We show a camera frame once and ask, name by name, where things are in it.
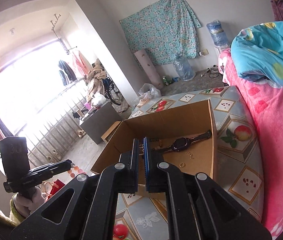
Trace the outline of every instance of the electrical cord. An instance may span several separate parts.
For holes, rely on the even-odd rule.
[[[200,76],[203,77],[206,73],[208,73],[208,76],[210,78],[216,78],[219,76],[219,70],[218,67],[216,65],[214,65],[211,68],[208,68],[203,74],[201,74]]]

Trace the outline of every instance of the watch face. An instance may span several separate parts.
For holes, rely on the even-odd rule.
[[[184,148],[185,146],[187,146],[187,140],[185,137],[179,138],[176,141],[174,141],[173,145],[177,150],[180,148]]]

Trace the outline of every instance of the blanket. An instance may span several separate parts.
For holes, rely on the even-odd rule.
[[[267,79],[239,78],[229,50],[220,54],[219,64],[224,82],[237,86],[257,129],[265,181],[262,224],[276,239],[283,231],[283,88]]]
[[[242,30],[232,42],[231,56],[240,78],[254,82],[267,77],[283,87],[283,22]]]

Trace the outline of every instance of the glove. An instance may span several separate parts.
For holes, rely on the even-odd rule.
[[[32,212],[34,212],[45,202],[44,198],[42,197],[41,190],[38,187],[36,187],[36,191],[32,197],[32,200],[23,197],[19,193],[17,193],[13,197],[13,200],[17,212],[25,218],[27,218]]]

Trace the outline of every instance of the black watch strap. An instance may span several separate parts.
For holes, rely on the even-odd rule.
[[[190,144],[209,139],[212,136],[211,130],[208,130],[206,133],[203,133],[201,135],[195,136],[193,138],[190,138]]]
[[[190,145],[194,144],[196,142],[202,141],[202,140],[209,139],[211,136],[212,136],[212,132],[211,132],[211,130],[208,130],[206,133],[203,133],[203,134],[200,134],[200,135],[195,136],[193,138],[190,138],[189,139]],[[173,152],[174,150],[173,150],[173,147],[171,145],[171,146],[168,146],[168,147],[165,147],[165,148],[162,148],[162,149],[158,149],[158,150],[154,150],[154,151],[156,151],[158,153],[168,153],[168,152]]]

